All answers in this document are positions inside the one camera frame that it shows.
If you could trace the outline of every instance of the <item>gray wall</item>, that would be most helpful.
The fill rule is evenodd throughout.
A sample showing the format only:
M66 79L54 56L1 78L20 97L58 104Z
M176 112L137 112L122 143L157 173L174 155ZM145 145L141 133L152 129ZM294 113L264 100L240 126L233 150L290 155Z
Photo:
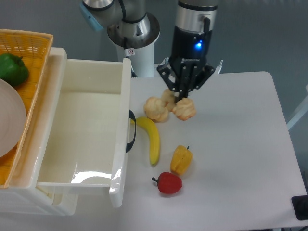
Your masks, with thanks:
M105 31L93 32L82 18L81 0L0 0L0 28L54 35L54 47L69 58L116 61ZM176 0L147 0L160 22L154 61L170 55ZM272 74L286 121L307 95L308 1L221 0L208 54L222 73L267 71ZM290 131L302 170L308 169L308 115Z

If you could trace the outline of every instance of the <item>white cabinet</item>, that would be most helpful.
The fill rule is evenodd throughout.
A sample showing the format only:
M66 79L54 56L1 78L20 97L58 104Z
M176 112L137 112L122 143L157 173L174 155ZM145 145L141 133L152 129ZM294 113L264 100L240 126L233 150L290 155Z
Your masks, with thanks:
M78 195L122 204L130 60L67 59L52 48L21 157L0 212L71 215Z

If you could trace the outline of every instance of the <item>yellow bell pepper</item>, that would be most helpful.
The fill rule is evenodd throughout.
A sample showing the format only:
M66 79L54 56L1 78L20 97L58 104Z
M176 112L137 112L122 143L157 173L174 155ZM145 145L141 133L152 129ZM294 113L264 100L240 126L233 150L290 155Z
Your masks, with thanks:
M182 145L179 145L172 156L170 170L177 175L183 175L188 169L193 154L188 150L189 146L186 148Z

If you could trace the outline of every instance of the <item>green bell pepper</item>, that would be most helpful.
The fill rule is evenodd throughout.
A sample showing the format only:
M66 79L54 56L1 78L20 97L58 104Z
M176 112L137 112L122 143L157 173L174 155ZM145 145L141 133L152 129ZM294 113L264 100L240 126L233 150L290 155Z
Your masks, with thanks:
M0 55L0 78L15 87L23 83L29 76L22 57L10 53Z

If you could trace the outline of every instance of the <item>blue led light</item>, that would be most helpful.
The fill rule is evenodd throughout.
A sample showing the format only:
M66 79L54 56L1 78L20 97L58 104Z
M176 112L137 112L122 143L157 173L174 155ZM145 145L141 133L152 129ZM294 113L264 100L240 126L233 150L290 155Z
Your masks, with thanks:
M202 49L202 41L200 40L198 43L195 44L194 48L196 50L201 50Z

